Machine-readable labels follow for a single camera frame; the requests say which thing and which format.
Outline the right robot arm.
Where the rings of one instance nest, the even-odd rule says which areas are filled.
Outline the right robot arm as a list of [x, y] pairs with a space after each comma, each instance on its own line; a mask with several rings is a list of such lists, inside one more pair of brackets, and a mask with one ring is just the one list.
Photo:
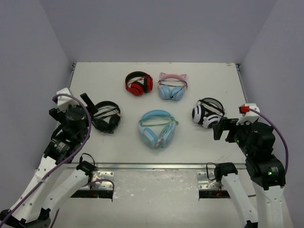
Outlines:
[[223, 131], [228, 131], [228, 143], [236, 143], [245, 155], [246, 170], [252, 181], [257, 208], [253, 208], [242, 188], [238, 172], [231, 162], [219, 163], [215, 167], [215, 179], [227, 189], [246, 228], [282, 228], [282, 196], [285, 169], [272, 154], [275, 136], [273, 127], [261, 122], [237, 124], [237, 119], [221, 118], [212, 127], [214, 140], [219, 140]]

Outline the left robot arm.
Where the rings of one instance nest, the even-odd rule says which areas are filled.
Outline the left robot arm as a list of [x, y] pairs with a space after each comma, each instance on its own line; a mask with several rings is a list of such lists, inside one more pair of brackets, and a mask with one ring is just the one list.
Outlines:
[[59, 187], [57, 179], [90, 138], [91, 114], [70, 93], [53, 97], [57, 104], [49, 114], [60, 123], [51, 136], [30, 183], [9, 209], [0, 213], [0, 224], [11, 228], [49, 228], [60, 206], [79, 188], [88, 184], [96, 167], [81, 162]]

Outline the light blue headphones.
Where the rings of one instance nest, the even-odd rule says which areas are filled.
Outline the light blue headphones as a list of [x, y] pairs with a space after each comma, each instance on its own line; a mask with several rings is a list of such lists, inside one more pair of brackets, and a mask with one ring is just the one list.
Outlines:
[[167, 147], [172, 141], [179, 122], [165, 110], [145, 113], [138, 122], [142, 140], [152, 149]]

